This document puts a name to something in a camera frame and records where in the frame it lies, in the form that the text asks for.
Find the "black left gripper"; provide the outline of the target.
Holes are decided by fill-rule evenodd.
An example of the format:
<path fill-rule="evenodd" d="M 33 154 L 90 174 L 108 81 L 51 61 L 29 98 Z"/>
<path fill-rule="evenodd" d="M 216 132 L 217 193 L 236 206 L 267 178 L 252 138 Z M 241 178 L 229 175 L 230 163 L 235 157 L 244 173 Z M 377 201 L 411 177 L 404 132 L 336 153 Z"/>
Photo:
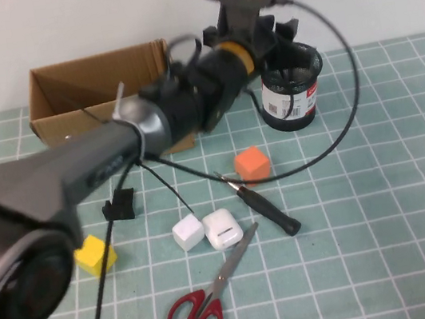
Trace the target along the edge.
<path fill-rule="evenodd" d="M 216 27 L 204 28 L 202 40 L 204 46 L 214 46 L 225 80 L 251 77 L 264 70 L 275 46 L 278 52 L 300 46 L 294 41 L 297 18 L 275 22 L 274 34 L 274 17 L 261 17 L 260 8 L 251 2 L 221 2 L 219 8 Z"/>

